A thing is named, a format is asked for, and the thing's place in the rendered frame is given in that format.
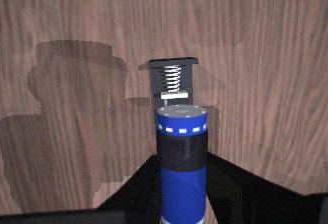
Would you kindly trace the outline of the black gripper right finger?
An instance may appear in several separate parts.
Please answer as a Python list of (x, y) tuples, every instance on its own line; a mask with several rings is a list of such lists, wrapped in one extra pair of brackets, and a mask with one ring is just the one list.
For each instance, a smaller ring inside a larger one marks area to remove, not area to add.
[(210, 152), (206, 194), (218, 224), (328, 224), (328, 192), (303, 195)]

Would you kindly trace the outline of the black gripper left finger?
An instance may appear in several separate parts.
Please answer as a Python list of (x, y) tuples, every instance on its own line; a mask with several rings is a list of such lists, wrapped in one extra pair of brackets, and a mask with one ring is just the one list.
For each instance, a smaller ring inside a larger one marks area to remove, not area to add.
[(152, 155), (97, 208), (3, 215), (0, 224), (160, 224), (161, 207), (161, 163)]

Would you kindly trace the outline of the blue and black battery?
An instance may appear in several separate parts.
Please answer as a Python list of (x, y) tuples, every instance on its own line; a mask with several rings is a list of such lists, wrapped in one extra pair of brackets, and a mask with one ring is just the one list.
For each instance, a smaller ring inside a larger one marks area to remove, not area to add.
[(157, 110), (157, 159), (161, 163), (161, 224), (204, 224), (207, 109), (169, 105)]

